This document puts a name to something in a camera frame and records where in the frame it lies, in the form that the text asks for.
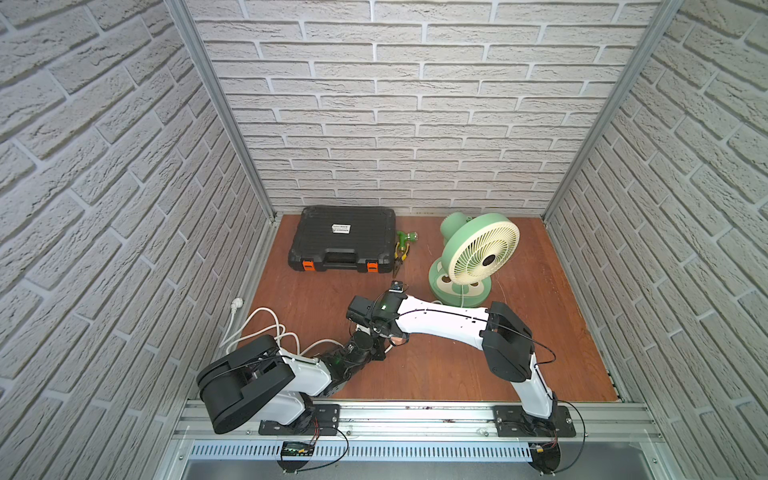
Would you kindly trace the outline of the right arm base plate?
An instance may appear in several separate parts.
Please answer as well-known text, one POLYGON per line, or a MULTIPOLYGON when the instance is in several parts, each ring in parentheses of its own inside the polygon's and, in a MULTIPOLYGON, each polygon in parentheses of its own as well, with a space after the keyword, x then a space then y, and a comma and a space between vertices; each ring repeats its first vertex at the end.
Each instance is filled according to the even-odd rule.
POLYGON ((498 437, 576 437, 570 412, 562 405, 557 405, 548 419, 529 415, 520 405, 494 405, 491 411, 498 437))

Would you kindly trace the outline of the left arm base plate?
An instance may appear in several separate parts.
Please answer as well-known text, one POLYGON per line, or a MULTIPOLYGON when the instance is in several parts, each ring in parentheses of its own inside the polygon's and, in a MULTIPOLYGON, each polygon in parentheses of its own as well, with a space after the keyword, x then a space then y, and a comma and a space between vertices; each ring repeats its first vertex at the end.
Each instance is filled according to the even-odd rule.
POLYGON ((258 433, 262 436, 335 436, 340 410, 339 404, 313 404, 288 425, 262 420, 258 433))

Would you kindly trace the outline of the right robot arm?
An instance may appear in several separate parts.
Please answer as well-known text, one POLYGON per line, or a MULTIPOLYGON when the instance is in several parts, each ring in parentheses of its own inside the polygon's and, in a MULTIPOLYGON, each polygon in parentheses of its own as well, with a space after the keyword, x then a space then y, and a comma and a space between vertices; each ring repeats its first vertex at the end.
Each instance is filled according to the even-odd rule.
POLYGON ((375 301, 354 297, 347 318, 384 338, 424 334, 472 346, 483 352, 491 373, 512 384, 525 414, 541 420, 553 416, 556 395, 540 372, 533 334, 504 303, 456 307, 388 291, 375 301))

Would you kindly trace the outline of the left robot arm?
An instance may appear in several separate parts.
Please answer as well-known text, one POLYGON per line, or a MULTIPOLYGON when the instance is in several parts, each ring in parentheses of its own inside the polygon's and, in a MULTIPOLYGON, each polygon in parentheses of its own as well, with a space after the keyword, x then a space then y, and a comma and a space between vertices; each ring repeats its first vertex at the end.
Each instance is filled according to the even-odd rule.
POLYGON ((312 358, 291 354, 266 335, 204 367, 197 386, 217 434, 252 418, 301 433, 315 416, 315 398, 334 395, 370 362, 385 358, 385 341, 363 330, 312 358))

